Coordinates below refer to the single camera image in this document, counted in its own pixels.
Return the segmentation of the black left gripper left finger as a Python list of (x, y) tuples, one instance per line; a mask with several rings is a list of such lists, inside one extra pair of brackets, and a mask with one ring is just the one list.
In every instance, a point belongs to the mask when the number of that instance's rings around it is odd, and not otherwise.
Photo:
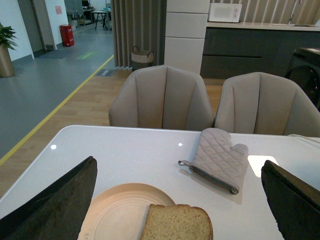
[(76, 240), (89, 209), (97, 161), (86, 158), (0, 220), (2, 240)]

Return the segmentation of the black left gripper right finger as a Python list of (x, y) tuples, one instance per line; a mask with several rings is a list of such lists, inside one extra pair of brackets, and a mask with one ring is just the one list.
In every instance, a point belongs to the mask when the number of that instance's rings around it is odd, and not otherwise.
[(320, 191), (266, 160), (261, 182), (278, 230), (285, 240), (320, 238)]

